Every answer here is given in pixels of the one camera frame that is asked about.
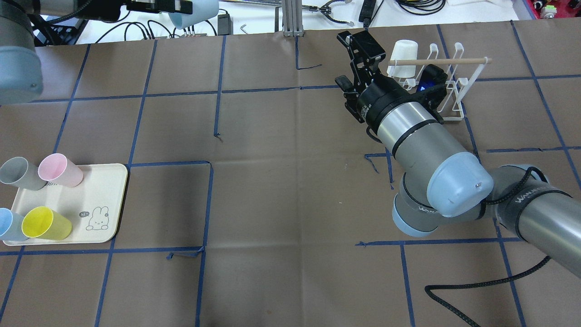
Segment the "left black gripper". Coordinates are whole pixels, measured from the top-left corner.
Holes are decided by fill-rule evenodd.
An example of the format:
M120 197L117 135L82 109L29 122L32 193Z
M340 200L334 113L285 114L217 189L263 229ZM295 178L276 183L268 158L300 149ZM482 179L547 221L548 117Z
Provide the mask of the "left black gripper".
M75 0L71 17L83 20L115 22L121 8L145 13L193 14L193 3L188 0Z

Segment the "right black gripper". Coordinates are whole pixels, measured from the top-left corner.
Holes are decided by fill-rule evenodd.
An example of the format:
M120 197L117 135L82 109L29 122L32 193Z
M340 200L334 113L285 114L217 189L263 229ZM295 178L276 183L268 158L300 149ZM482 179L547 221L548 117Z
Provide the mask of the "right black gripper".
M372 130L378 130L380 122L396 106L417 102L431 110L437 108L446 97L445 84L410 94L391 77L377 76L373 80L380 74L379 64L386 58L386 52L369 31L363 30L353 35L345 30L337 34L337 39L350 56L354 79L352 83L342 75L335 78L335 83L343 92L345 104L356 107L359 116ZM367 88L361 93L357 87Z

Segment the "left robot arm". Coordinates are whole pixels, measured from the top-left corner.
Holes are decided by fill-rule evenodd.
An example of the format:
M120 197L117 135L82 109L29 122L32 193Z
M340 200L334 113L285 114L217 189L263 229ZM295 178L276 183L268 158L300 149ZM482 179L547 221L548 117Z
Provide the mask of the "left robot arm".
M52 40L49 28L71 18L114 22L120 9L147 13L193 13L191 0L3 0L0 3L0 103L20 104L43 91L34 31Z

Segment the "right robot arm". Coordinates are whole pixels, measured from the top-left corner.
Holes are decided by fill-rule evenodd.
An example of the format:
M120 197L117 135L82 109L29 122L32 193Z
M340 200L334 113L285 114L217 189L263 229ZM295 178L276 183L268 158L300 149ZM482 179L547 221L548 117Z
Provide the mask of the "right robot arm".
M556 260L581 271L580 203L552 186L535 166L486 170L443 126L438 107L452 83L442 60L391 60L422 66L417 91L385 76L384 49L368 31L343 31L354 79L336 77L346 109L376 134L403 167L392 216L401 232L426 237L439 226L492 215L507 230Z

